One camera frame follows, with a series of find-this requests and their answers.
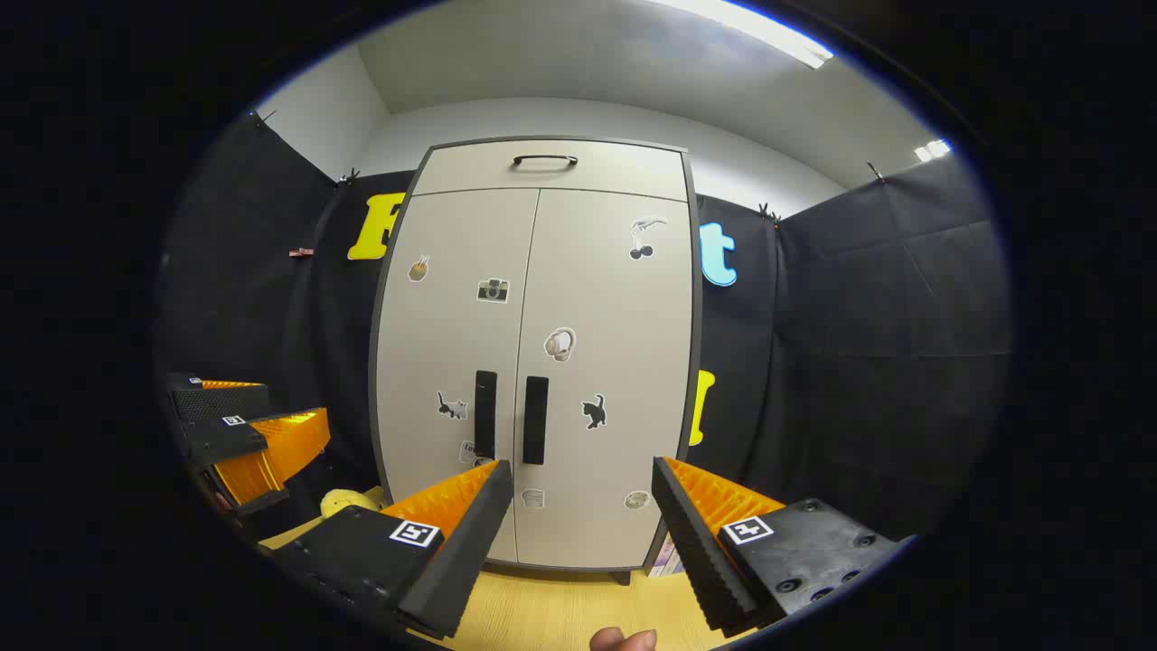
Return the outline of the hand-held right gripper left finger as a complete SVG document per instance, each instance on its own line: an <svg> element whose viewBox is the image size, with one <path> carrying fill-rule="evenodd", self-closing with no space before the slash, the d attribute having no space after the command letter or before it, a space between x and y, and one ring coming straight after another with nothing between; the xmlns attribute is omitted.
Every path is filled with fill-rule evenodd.
<svg viewBox="0 0 1157 651"><path fill-rule="evenodd" d="M510 463L484 463L392 506L340 508L263 552L364 622L442 639L457 634L511 502Z"/></svg>

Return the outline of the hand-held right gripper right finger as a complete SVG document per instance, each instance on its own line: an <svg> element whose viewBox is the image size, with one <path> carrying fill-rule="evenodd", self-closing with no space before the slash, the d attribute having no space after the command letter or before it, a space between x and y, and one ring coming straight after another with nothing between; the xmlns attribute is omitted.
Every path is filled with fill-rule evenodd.
<svg viewBox="0 0 1157 651"><path fill-rule="evenodd" d="M653 498L712 630L747 632L811 611L870 577L911 543L823 500L790 504L656 457Z"/></svg>

